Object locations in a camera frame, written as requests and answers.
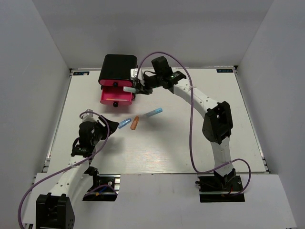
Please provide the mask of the green capped lead tube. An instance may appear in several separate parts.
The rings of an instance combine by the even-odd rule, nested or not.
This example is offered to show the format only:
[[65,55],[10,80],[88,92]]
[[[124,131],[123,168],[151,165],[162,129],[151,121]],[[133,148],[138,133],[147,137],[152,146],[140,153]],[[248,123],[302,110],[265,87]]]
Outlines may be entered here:
[[133,88],[133,87],[124,86],[124,87],[123,87],[123,90],[124,90],[125,92],[129,92],[129,93],[134,93],[134,94],[138,93],[138,89]]

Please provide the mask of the blue translucent lead case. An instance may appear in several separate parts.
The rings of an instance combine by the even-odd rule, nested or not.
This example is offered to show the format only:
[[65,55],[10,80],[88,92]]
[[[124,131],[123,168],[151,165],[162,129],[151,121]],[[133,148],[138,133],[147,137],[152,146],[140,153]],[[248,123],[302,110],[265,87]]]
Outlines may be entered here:
[[129,124],[131,122],[131,118],[127,118],[121,122],[119,122],[119,125],[118,125],[118,128],[121,129],[123,128],[124,126],[126,126],[127,124]]

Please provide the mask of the blue capped lead tube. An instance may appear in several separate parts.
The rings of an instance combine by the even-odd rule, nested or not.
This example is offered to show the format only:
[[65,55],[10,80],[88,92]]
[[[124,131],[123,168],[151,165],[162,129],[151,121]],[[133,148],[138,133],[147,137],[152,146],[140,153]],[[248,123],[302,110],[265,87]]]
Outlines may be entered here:
[[149,112],[143,114],[143,117],[149,118],[149,117],[152,117],[154,115],[157,115],[157,114],[161,113],[162,111],[163,111],[162,108],[156,108],[156,109],[154,109],[152,111],[149,111]]

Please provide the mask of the pink drawer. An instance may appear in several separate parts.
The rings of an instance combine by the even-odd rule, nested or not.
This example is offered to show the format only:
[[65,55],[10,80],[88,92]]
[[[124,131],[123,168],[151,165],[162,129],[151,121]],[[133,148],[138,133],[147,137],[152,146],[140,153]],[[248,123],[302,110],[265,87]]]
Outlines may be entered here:
[[133,83],[130,80],[99,80],[98,81],[101,86],[109,86],[109,87],[132,87]]
[[[118,98],[122,99],[122,101],[107,101],[107,98]],[[128,106],[132,104],[133,99],[134,95],[132,93],[125,92],[123,87],[104,86],[102,88],[100,103],[104,105],[112,105],[114,107]]]

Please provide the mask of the pink top drawer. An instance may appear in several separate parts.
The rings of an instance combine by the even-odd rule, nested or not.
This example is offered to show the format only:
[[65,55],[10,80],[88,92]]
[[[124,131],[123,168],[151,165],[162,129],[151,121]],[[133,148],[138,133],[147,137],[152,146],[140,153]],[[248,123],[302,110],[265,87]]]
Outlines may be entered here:
[[130,80],[99,80],[98,81],[101,86],[109,86],[109,87],[132,87],[133,83]]

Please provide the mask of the orange capped lead tube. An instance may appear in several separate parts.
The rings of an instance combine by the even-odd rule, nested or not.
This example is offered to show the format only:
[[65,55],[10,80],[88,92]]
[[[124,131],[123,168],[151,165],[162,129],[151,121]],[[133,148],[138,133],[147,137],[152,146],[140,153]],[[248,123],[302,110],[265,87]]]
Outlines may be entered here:
[[118,99],[118,98],[107,98],[107,101],[122,101],[122,99]]

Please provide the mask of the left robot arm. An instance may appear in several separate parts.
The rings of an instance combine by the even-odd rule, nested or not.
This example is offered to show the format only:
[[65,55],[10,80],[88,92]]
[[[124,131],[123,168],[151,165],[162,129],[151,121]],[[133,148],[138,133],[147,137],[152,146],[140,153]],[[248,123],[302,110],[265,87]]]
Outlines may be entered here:
[[85,114],[79,125],[79,136],[72,144],[67,170],[62,172],[55,186],[36,200],[36,222],[38,229],[72,229],[75,225],[73,204],[82,199],[88,190],[100,187],[98,169],[91,161],[100,141],[106,141],[119,126],[118,122],[104,117],[94,119]]

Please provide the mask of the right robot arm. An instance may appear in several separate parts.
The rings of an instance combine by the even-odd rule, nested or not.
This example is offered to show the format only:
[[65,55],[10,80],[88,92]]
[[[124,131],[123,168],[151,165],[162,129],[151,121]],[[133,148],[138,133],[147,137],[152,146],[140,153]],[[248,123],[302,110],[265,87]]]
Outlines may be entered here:
[[195,88],[187,70],[174,72],[164,56],[152,60],[153,74],[148,76],[139,66],[130,70],[133,87],[137,94],[149,95],[154,88],[162,87],[184,99],[191,111],[197,111],[203,118],[202,133],[211,143],[215,184],[220,190],[227,190],[233,183],[235,168],[230,153],[230,137],[233,120],[230,105],[218,102]]

